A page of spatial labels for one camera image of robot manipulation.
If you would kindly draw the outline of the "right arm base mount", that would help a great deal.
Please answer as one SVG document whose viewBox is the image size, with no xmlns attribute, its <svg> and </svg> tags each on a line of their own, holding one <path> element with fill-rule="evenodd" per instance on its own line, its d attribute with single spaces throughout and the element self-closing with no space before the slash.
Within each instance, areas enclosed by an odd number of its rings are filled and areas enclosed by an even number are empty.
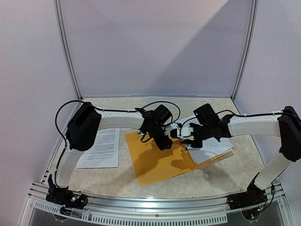
<svg viewBox="0 0 301 226">
<path fill-rule="evenodd" d="M 269 203 L 265 190 L 261 190 L 256 185 L 250 184 L 245 192 L 228 195 L 227 204 L 231 210 L 235 210 L 264 203 L 264 206 L 257 210 L 258 212 L 262 212 L 273 202 L 276 190 L 274 185 L 271 185 L 270 188 L 272 198 Z"/>
</svg>

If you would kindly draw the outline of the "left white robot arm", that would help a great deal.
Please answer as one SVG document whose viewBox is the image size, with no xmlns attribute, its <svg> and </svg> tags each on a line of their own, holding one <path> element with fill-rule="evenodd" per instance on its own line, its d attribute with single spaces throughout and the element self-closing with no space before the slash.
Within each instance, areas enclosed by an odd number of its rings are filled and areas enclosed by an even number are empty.
<svg viewBox="0 0 301 226">
<path fill-rule="evenodd" d="M 67 131 L 61 134 L 64 149 L 55 171 L 48 177 L 48 184 L 54 187 L 52 197 L 59 204 L 66 204 L 70 194 L 68 188 L 71 175 L 83 153 L 95 143 L 97 132 L 103 129 L 137 129 L 154 139 L 159 150 L 171 148 L 166 122 L 173 115 L 164 105 L 154 110 L 145 107 L 134 110 L 101 109 L 90 102 L 81 101 L 81 106 L 67 124 Z"/>
</svg>

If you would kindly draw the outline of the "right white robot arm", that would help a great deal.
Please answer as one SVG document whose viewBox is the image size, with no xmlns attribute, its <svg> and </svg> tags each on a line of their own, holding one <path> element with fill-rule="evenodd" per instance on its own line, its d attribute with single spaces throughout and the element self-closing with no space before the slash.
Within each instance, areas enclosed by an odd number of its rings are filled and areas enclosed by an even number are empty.
<svg viewBox="0 0 301 226">
<path fill-rule="evenodd" d="M 301 119 L 292 106 L 279 111 L 256 114 L 237 114 L 224 110 L 219 117 L 210 104 L 204 104 L 194 110 L 194 118 L 185 122 L 174 122 L 169 132 L 172 138 L 180 139 L 192 148 L 202 148 L 203 142 L 214 138 L 241 136 L 277 137 L 279 150 L 265 167 L 253 178 L 243 195 L 247 205 L 254 205 L 265 190 L 293 162 L 301 158 Z"/>
</svg>

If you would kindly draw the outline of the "orange file folder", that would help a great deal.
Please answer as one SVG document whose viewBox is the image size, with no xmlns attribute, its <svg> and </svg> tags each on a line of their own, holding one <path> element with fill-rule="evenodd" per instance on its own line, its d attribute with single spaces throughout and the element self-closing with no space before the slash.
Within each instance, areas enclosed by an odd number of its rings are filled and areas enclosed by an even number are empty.
<svg viewBox="0 0 301 226">
<path fill-rule="evenodd" d="M 141 136 L 138 136 L 137 132 L 127 133 L 125 138 L 139 186 L 147 186 L 176 177 L 230 153 L 224 153 L 197 164 L 180 140 L 173 139 L 172 148 L 161 151 L 154 140 L 142 143 Z"/>
</svg>

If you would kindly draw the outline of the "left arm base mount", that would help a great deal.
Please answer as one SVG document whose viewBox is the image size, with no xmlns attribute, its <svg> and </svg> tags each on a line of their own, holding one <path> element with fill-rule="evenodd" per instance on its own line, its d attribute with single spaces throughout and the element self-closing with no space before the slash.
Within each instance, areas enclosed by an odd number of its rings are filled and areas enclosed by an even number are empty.
<svg viewBox="0 0 301 226">
<path fill-rule="evenodd" d="M 51 174 L 48 177 L 48 186 L 49 189 L 46 195 L 46 201 L 48 202 L 80 210 L 83 210 L 88 203 L 88 198 L 85 194 L 69 190 L 68 187 L 57 187 L 52 180 Z"/>
</svg>

